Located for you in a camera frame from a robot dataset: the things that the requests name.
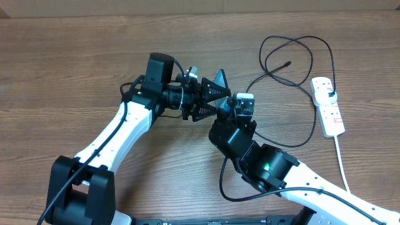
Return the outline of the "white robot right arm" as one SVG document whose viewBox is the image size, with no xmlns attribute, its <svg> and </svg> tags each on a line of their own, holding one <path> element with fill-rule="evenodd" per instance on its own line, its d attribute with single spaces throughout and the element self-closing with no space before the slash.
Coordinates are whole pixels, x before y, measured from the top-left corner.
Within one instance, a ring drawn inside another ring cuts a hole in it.
<svg viewBox="0 0 400 225">
<path fill-rule="evenodd" d="M 399 224 L 399 213 L 373 205 L 325 180 L 286 151 L 253 140 L 256 122 L 217 110 L 209 140 L 258 194 L 277 195 L 304 206 L 293 224 Z"/>
</svg>

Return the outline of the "blue smartphone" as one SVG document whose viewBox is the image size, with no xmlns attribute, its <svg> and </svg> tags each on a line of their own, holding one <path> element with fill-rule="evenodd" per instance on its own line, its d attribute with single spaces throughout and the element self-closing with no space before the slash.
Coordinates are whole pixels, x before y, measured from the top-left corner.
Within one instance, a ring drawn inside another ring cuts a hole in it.
<svg viewBox="0 0 400 225">
<path fill-rule="evenodd" d="M 226 75 L 223 69 L 220 69 L 214 79 L 214 83 L 223 87 L 223 88 L 228 88 L 228 80 L 226 79 Z M 231 94 L 228 94 L 227 96 L 217 99 L 214 101 L 215 107 L 217 109 L 222 109 L 229 113 L 231 111 L 230 105 L 228 103 L 229 98 L 231 97 Z"/>
</svg>

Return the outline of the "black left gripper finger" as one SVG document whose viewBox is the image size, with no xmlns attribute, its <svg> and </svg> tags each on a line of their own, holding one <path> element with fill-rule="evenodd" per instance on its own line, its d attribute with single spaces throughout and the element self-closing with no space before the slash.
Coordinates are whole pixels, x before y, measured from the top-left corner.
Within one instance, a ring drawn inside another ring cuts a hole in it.
<svg viewBox="0 0 400 225">
<path fill-rule="evenodd" d="M 231 90 L 222 87 L 207 78 L 202 78 L 201 81 L 201 96 L 205 103 L 225 98 L 231 95 Z"/>
<path fill-rule="evenodd" d="M 210 104 L 198 105 L 194 108 L 194 111 L 192 112 L 192 121 L 197 122 L 209 116 L 213 116 L 216 113 L 217 113 L 216 107 Z"/>
</svg>

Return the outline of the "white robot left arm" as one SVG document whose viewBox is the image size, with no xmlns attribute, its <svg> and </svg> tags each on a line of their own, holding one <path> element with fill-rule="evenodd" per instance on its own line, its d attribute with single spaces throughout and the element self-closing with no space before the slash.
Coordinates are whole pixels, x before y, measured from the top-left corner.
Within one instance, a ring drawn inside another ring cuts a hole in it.
<svg viewBox="0 0 400 225">
<path fill-rule="evenodd" d="M 178 110 L 194 122 L 213 116 L 231 91 L 223 70 L 215 80 L 199 79 L 197 68 L 181 70 L 167 54 L 152 52 L 145 74 L 121 91 L 118 112 L 100 135 L 74 157 L 59 156 L 53 163 L 46 208 L 38 223 L 135 224 L 116 209 L 115 174 L 135 142 L 150 130 L 165 109 Z"/>
</svg>

